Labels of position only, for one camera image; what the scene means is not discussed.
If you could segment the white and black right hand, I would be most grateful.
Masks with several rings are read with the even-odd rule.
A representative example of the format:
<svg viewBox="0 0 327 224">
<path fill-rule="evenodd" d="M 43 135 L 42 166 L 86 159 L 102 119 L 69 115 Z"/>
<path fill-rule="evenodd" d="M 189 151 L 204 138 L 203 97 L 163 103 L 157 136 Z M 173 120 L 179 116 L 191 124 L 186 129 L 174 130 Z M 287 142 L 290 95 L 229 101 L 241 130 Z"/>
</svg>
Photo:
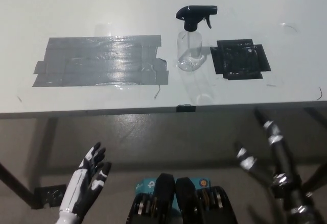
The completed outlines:
<svg viewBox="0 0 327 224">
<path fill-rule="evenodd" d="M 294 158 L 279 126 L 259 109 L 254 110 L 254 115 L 266 134 L 275 172 L 264 170 L 257 157 L 237 141 L 234 148 L 240 167 L 270 189 L 275 198 L 283 200 L 284 210 L 290 215 L 313 211 L 314 203 L 303 189 Z"/>
</svg>

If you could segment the white and black left hand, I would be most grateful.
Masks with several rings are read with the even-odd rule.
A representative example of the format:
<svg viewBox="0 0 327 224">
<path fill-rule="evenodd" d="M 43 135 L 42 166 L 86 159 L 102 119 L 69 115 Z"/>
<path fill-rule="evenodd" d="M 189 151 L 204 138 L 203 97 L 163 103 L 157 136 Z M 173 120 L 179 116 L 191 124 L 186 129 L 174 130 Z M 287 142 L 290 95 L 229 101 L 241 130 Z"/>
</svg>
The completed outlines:
<svg viewBox="0 0 327 224">
<path fill-rule="evenodd" d="M 97 142 L 74 171 L 61 202 L 60 211 L 83 219 L 98 198 L 111 169 L 103 162 L 106 148 Z"/>
</svg>

